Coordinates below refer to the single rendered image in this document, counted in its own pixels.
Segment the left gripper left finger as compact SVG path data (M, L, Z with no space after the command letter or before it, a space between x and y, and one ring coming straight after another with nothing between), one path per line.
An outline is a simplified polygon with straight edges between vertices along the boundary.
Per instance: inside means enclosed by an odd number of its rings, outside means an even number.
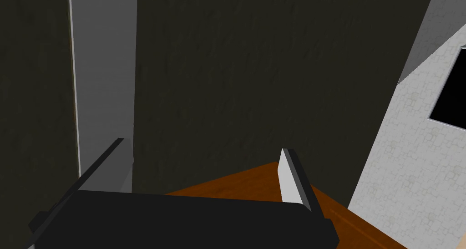
M127 138L118 138L72 186L71 192L132 192L133 151Z

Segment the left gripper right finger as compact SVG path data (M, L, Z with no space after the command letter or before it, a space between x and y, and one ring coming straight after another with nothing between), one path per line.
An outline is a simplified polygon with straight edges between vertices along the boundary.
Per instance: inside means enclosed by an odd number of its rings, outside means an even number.
M293 149L283 148L278 161L278 179L281 200L284 203L299 203L312 214L323 218L324 214Z

